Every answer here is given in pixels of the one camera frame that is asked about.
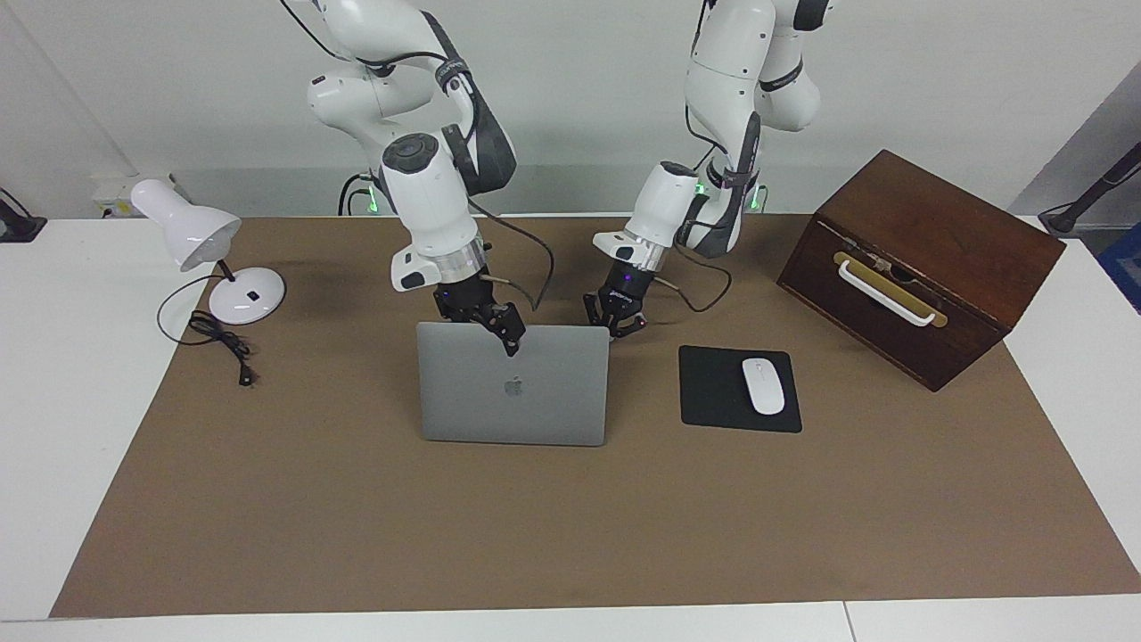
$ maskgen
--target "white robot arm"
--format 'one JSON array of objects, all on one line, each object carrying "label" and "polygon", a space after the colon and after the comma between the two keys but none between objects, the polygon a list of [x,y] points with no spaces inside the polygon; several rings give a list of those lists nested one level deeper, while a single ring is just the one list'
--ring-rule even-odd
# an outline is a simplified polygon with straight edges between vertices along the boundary
[{"label": "white robot arm", "polygon": [[[309,105],[325,124],[353,136],[369,159],[373,184],[412,235],[393,257],[393,286],[436,285],[440,315],[480,324],[508,356],[526,332],[513,303],[496,302],[470,195],[507,185],[515,152],[447,34],[430,14],[403,0],[314,0],[330,33],[359,64],[315,79]],[[459,108],[439,133],[396,137],[390,119],[431,100],[436,86]]]},{"label": "white robot arm", "polygon": [[[691,132],[690,116],[712,135],[694,132],[717,152],[704,166],[711,194],[690,190],[678,198],[697,184],[696,170],[685,174],[675,163],[653,170],[625,228],[594,236],[594,245],[615,261],[602,287],[584,296],[591,324],[608,327],[614,338],[644,328],[642,298],[673,244],[706,258],[733,249],[746,195],[756,185],[761,127],[800,131],[819,109],[820,91],[804,73],[800,36],[819,29],[835,2],[702,0],[686,74],[686,117]],[[632,323],[623,326],[628,318]]]}]

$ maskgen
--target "wooden box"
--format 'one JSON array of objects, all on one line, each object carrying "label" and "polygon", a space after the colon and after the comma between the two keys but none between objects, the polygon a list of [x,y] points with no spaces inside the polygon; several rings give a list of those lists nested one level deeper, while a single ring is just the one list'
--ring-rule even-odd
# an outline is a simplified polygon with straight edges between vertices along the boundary
[{"label": "wooden box", "polygon": [[820,206],[778,283],[938,391],[1014,328],[1063,246],[883,151]]}]

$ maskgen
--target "white table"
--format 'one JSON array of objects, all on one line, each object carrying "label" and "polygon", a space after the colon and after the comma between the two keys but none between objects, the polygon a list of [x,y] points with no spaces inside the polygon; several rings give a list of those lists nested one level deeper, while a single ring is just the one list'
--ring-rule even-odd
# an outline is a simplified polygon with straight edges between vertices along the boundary
[{"label": "white table", "polygon": [[[173,355],[154,328],[155,307],[205,273],[180,274],[147,220],[54,220],[32,244],[0,245],[0,620],[7,620],[0,640],[1118,642],[1141,635],[1141,596],[39,621]],[[200,292],[172,302],[169,327],[185,324]],[[1070,242],[1006,343],[1136,564],[1141,317],[1085,247]]]}]

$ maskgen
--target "silver laptop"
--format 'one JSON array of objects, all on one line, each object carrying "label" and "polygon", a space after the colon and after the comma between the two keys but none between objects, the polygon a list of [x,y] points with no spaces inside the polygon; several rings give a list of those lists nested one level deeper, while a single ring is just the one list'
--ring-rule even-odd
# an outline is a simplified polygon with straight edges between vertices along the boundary
[{"label": "silver laptop", "polygon": [[424,439],[602,445],[606,328],[528,326],[513,358],[475,324],[420,324],[416,340]]}]

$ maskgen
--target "white mouse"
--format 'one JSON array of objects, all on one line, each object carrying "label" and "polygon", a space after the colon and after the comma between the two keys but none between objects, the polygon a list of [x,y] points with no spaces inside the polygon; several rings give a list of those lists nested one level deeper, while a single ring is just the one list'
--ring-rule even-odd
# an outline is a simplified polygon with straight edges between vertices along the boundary
[{"label": "white mouse", "polygon": [[741,367],[745,372],[753,409],[761,415],[777,415],[784,411],[784,388],[777,367],[768,359],[746,359]]}]

